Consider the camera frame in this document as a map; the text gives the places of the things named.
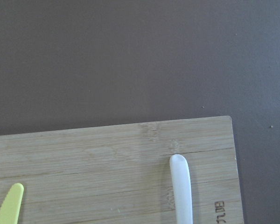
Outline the white plastic spoon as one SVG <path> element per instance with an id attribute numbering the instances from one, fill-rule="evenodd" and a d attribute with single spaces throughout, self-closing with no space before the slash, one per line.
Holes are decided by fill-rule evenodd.
<path id="1" fill-rule="evenodd" d="M 193 223 L 192 189 L 188 162 L 174 154 L 169 159 L 177 224 Z"/>

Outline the yellow plastic knife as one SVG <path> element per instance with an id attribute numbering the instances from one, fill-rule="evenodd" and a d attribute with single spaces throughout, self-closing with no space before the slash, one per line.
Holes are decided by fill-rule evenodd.
<path id="1" fill-rule="evenodd" d="M 21 183 L 11 186 L 0 207 L 0 224 L 18 223 L 23 194 L 24 186 Z"/>

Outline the bamboo cutting board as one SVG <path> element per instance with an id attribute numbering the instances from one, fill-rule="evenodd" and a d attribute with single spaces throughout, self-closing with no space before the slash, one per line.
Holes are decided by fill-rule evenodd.
<path id="1" fill-rule="evenodd" d="M 229 116 L 0 136 L 0 206 L 19 182 L 21 224 L 174 224 L 173 154 L 194 223 L 244 222 Z"/>

